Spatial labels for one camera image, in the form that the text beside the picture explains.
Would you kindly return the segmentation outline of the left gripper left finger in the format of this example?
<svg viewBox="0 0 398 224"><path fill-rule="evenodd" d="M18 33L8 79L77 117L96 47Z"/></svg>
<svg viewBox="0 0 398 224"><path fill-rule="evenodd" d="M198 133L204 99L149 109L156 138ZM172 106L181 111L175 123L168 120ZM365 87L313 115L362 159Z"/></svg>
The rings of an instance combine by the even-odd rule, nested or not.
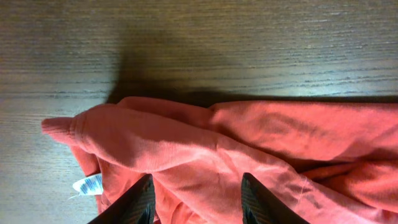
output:
<svg viewBox="0 0 398 224"><path fill-rule="evenodd" d="M154 218L155 187L146 174L88 224L153 224Z"/></svg>

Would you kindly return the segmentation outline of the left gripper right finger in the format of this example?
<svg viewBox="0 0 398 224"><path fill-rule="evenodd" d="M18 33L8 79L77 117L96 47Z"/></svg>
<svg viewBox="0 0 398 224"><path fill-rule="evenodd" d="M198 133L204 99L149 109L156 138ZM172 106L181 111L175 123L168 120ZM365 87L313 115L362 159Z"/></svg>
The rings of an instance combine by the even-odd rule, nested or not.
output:
<svg viewBox="0 0 398 224"><path fill-rule="evenodd" d="M308 224L247 172L241 182L241 204L244 224Z"/></svg>

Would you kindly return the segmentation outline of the orange printed t-shirt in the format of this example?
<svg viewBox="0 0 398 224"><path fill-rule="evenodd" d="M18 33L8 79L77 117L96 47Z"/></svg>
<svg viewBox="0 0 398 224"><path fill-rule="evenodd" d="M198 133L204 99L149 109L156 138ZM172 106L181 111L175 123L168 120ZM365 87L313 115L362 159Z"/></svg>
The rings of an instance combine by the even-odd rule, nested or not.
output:
<svg viewBox="0 0 398 224"><path fill-rule="evenodd" d="M127 97L42 131L101 174L103 212L151 174L161 223L241 223L252 174L309 223L397 222L397 105Z"/></svg>

